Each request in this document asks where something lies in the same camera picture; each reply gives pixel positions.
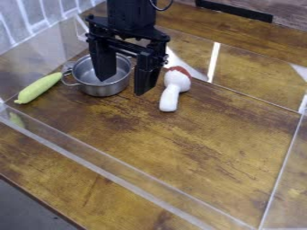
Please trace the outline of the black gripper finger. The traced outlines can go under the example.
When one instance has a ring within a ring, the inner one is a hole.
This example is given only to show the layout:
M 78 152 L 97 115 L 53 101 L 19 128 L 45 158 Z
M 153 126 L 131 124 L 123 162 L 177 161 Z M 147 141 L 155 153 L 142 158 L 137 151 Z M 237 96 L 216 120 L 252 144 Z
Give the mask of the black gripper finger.
M 137 55 L 135 94 L 138 96 L 157 86 L 162 67 L 163 61 L 155 52 L 142 51 Z
M 95 74 L 103 82 L 117 74 L 117 53 L 106 40 L 89 38 L 89 51 Z

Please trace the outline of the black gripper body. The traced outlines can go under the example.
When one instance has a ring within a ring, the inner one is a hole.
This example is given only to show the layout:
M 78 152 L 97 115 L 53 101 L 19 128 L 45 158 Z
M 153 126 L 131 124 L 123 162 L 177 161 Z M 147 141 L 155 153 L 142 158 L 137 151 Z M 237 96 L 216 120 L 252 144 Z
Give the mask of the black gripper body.
M 129 31 L 115 29 L 105 17 L 90 15 L 86 21 L 89 22 L 87 41 L 89 38 L 106 40 L 115 53 L 133 57 L 137 57 L 142 51 L 155 52 L 161 56 L 163 64 L 168 63 L 166 48 L 172 38 L 154 26 Z

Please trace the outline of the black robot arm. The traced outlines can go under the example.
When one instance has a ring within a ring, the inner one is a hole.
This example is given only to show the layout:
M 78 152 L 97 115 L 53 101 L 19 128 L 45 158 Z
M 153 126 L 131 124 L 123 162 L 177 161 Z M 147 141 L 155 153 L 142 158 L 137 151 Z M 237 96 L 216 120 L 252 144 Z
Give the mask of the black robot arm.
M 169 63 L 168 43 L 172 37 L 155 28 L 158 0 L 107 0 L 107 16 L 90 14 L 87 43 L 97 77 L 105 81 L 117 73 L 117 54 L 133 55 L 135 94 L 155 86 L 159 72 Z

